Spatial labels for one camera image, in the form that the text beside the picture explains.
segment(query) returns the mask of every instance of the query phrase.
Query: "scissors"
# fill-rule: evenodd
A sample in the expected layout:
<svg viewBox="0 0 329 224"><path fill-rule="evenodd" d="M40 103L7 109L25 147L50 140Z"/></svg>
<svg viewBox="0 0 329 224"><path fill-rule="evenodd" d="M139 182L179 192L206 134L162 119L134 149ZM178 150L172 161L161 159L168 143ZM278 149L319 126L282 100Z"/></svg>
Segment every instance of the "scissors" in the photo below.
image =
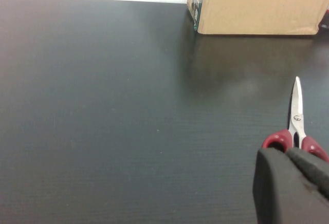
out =
<svg viewBox="0 0 329 224"><path fill-rule="evenodd" d="M325 150L312 137L305 134L302 87L299 77L296 77L293 93L291 94L288 129L269 135L264 140L262 148L269 147L276 148L284 153L289 148L298 147L329 162L329 156Z"/></svg>

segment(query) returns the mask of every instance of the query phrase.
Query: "wood grain texture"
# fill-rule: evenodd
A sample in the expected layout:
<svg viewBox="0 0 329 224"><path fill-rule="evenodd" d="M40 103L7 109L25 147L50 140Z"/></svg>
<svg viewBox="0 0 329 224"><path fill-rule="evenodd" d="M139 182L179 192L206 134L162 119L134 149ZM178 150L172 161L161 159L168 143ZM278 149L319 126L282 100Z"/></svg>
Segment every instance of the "wood grain texture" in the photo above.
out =
<svg viewBox="0 0 329 224"><path fill-rule="evenodd" d="M0 0L1 223L255 223L257 149L329 151L329 36L200 36L185 5Z"/></svg>

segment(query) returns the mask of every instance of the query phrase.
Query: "red scissor handle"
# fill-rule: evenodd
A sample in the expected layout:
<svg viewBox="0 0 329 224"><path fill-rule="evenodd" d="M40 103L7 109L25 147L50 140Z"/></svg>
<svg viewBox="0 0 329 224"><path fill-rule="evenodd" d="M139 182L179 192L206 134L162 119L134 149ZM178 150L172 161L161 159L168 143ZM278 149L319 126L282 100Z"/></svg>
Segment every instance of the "red scissor handle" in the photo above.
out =
<svg viewBox="0 0 329 224"><path fill-rule="evenodd" d="M309 152L322 160L329 162L329 156L325 150L312 137L306 136L302 141L302 150Z"/></svg>
<svg viewBox="0 0 329 224"><path fill-rule="evenodd" d="M287 149L293 146L294 141L288 129L280 130L277 133L269 135L262 144L262 148L274 147L282 152L286 152Z"/></svg>

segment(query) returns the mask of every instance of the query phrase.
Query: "cardboard box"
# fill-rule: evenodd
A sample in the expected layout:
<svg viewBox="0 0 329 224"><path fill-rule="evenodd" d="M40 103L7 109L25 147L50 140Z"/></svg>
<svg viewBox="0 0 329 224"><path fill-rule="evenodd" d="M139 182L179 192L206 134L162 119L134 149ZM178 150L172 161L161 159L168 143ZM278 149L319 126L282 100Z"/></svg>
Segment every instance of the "cardboard box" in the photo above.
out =
<svg viewBox="0 0 329 224"><path fill-rule="evenodd" d="M187 0L202 34L316 34L329 0Z"/></svg>

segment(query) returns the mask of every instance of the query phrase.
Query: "scissor blade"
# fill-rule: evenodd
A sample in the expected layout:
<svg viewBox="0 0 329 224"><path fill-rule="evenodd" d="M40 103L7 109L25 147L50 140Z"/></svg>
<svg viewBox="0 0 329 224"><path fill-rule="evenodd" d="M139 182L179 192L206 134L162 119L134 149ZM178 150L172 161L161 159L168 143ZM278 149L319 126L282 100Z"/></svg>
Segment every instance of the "scissor blade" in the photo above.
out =
<svg viewBox="0 0 329 224"><path fill-rule="evenodd" d="M303 96L302 96L302 86L300 84L299 77L296 77L294 87L293 87L293 94L291 95L291 109L290 109L292 118L295 115L302 115L303 114Z"/></svg>
<svg viewBox="0 0 329 224"><path fill-rule="evenodd" d="M294 141L294 144L301 148L302 141L306 137L306 134L304 132L302 86L299 77L296 77L293 93L291 95L290 123L288 130L293 138L295 133L298 134L298 142Z"/></svg>

